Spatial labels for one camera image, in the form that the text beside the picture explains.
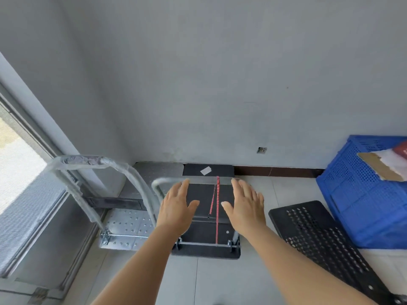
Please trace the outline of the person's left hand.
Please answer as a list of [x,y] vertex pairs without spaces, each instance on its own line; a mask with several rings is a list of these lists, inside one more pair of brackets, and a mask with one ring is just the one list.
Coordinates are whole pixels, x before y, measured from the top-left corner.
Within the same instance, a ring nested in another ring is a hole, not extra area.
[[180,237],[185,233],[192,220],[188,217],[188,205],[186,196],[190,180],[185,179],[171,187],[162,200],[156,227]]

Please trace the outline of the person's right hand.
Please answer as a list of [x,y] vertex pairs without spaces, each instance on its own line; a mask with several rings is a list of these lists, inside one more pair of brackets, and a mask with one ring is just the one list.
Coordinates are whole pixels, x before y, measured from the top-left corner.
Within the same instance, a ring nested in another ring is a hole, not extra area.
[[264,196],[244,180],[231,179],[234,194],[233,228],[242,236],[250,239],[255,233],[266,227]]

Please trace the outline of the person's right forearm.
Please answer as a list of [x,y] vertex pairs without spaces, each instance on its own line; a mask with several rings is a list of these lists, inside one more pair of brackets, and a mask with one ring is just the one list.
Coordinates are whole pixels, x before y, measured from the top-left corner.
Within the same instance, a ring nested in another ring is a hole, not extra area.
[[289,246],[266,225],[249,223],[238,231],[259,254],[287,305],[377,305]]

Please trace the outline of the person's left forearm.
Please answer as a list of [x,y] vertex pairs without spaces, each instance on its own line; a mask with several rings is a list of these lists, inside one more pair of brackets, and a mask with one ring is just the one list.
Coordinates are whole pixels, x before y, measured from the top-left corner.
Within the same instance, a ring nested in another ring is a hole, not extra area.
[[91,305],[155,305],[172,248],[188,227],[158,225]]

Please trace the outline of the black platform trolley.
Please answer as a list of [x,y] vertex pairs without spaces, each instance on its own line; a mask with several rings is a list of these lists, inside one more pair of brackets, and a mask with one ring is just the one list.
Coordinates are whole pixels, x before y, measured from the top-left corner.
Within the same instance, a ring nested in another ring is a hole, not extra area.
[[[173,184],[190,178],[187,203],[200,201],[189,229],[176,241],[172,254],[215,259],[237,260],[241,256],[238,232],[232,227],[221,208],[222,201],[234,202],[231,179],[235,177],[232,165],[153,163],[151,186],[159,199]],[[206,176],[201,170],[210,166]]]

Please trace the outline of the black perforated plastic panel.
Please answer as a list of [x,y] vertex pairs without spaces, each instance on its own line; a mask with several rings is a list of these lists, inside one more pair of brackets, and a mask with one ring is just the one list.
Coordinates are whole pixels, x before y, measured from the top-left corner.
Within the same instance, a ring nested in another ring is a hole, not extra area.
[[277,234],[314,263],[379,305],[407,305],[370,267],[342,226],[313,200],[268,211]]

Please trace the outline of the blue perforated plastic crate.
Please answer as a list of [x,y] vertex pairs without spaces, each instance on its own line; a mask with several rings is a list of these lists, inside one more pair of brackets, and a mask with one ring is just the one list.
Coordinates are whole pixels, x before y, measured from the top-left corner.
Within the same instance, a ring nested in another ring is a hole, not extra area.
[[350,135],[316,179],[334,219],[359,248],[407,250],[407,182],[381,180],[357,155],[405,140],[406,136]]

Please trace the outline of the brown cardboard piece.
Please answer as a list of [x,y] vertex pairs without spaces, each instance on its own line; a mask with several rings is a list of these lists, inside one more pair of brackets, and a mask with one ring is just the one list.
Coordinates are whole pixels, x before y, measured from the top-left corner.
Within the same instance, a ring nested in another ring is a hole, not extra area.
[[381,163],[378,155],[376,152],[361,152],[357,153],[358,157],[365,162],[378,176],[381,180],[386,180],[386,181],[394,181],[394,180],[387,180],[385,177],[391,176],[391,172],[387,169],[387,167],[384,166],[384,164]]

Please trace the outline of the white paper sheet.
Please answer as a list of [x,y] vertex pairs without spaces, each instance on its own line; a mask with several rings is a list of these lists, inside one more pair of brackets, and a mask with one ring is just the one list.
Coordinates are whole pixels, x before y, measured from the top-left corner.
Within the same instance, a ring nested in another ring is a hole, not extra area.
[[376,152],[382,164],[391,172],[387,180],[407,181],[407,155],[399,155],[394,149]]

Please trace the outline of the dark red packet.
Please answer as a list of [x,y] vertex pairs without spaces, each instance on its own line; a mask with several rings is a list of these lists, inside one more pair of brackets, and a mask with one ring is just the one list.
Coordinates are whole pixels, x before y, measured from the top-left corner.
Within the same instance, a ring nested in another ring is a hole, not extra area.
[[407,160],[407,140],[403,141],[392,148],[392,151],[400,157]]

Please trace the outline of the grey window frame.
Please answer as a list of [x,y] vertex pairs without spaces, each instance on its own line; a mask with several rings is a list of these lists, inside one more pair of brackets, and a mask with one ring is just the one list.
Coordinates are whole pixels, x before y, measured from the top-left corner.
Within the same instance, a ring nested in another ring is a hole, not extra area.
[[32,92],[0,52],[0,305],[59,305],[97,232],[45,171],[61,151],[15,95]]

